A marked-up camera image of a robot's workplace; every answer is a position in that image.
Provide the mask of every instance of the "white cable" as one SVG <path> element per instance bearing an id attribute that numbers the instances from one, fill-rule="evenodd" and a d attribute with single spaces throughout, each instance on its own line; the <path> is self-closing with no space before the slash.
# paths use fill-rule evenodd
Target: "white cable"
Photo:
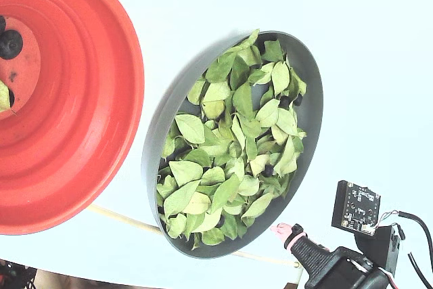
<path id="1" fill-rule="evenodd" d="M 381 267 L 378 267 L 378 269 L 380 271 L 382 271 L 383 273 L 385 273 L 386 276 L 388 277 L 388 279 L 390 280 L 390 282 L 392 282 L 392 284 L 394 285 L 394 287 L 398 289 L 397 285 L 395 284 L 395 279 L 394 279 L 394 276 L 392 275 L 392 273 L 386 271 L 385 269 L 382 269 Z"/>
<path id="2" fill-rule="evenodd" d="M 397 210 L 389 211 L 387 213 L 382 213 L 382 216 L 380 216 L 378 222 L 373 226 L 373 228 L 377 229 L 383 220 L 387 219 L 391 215 L 397 215 L 397 214 L 398 214 Z"/>

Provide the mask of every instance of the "red plastic bowl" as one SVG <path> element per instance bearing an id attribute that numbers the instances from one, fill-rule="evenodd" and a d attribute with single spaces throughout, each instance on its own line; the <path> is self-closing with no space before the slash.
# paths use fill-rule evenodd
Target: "red plastic bowl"
<path id="1" fill-rule="evenodd" d="M 139 124 L 144 73 L 118 0 L 0 0 L 24 48 L 0 60 L 0 234 L 71 218 L 109 184 Z"/>

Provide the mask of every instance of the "pile of leaves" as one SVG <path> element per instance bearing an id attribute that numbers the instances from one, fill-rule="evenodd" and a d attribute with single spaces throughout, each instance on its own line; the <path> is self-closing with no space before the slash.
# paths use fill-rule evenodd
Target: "pile of leaves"
<path id="1" fill-rule="evenodd" d="M 257 37 L 209 66 L 187 96 L 201 116 L 178 112 L 166 138 L 158 211 L 167 234 L 192 249 L 242 238 L 272 199 L 285 198 L 304 149 L 293 105 L 306 84 L 278 40 L 258 45 Z M 253 110 L 256 85 L 268 89 Z"/>

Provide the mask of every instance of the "electronic component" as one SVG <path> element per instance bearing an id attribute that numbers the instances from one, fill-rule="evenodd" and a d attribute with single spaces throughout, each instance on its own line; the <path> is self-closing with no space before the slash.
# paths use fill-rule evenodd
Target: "electronic component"
<path id="1" fill-rule="evenodd" d="M 355 241 L 366 257 L 395 275 L 400 238 L 393 226 L 379 227 L 372 238 L 355 235 Z"/>
<path id="2" fill-rule="evenodd" d="M 347 181 L 338 182 L 332 226 L 354 234 L 374 235 L 380 195 Z"/>

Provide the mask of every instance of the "wire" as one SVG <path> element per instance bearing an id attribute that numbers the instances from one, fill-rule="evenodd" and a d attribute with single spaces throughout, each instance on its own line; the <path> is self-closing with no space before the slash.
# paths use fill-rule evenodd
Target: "wire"
<path id="1" fill-rule="evenodd" d="M 410 252 L 408 255 L 409 260 L 411 260 L 412 266 L 415 269 L 415 272 L 418 274 L 418 277 L 421 279 L 422 283 L 426 286 L 427 289 L 433 289 L 432 285 L 428 283 L 426 277 L 424 277 L 424 274 L 422 274 L 421 270 L 418 267 L 418 264 L 415 261 L 415 258 L 412 255 L 412 252 Z"/>
<path id="2" fill-rule="evenodd" d="M 430 264 L 432 266 L 432 271 L 433 271 L 433 242 L 432 242 L 432 236 L 430 235 L 430 232 L 427 228 L 426 223 L 424 223 L 421 218 L 419 218 L 418 216 L 412 215 L 411 213 L 404 213 L 403 211 L 399 211 L 398 215 L 400 217 L 403 218 L 407 218 L 407 219 L 411 219 L 413 221 L 416 221 L 417 223 L 419 223 L 419 225 L 422 227 L 422 229 L 424 230 L 424 233 L 426 233 L 426 237 L 427 237 L 427 242 L 428 242 L 428 250 L 430 252 Z"/>
<path id="3" fill-rule="evenodd" d="M 382 269 L 381 267 L 379 267 L 378 269 L 383 273 L 385 273 L 386 277 L 388 278 L 388 281 L 390 282 L 392 289 L 398 289 L 397 285 L 395 284 L 394 276 L 392 275 L 392 273 L 386 271 L 385 269 Z"/>
<path id="4" fill-rule="evenodd" d="M 397 210 L 389 211 L 387 213 L 382 213 L 382 216 L 380 216 L 378 222 L 373 226 L 373 228 L 377 229 L 383 220 L 389 218 L 391 215 L 397 215 L 397 214 L 398 214 Z"/>

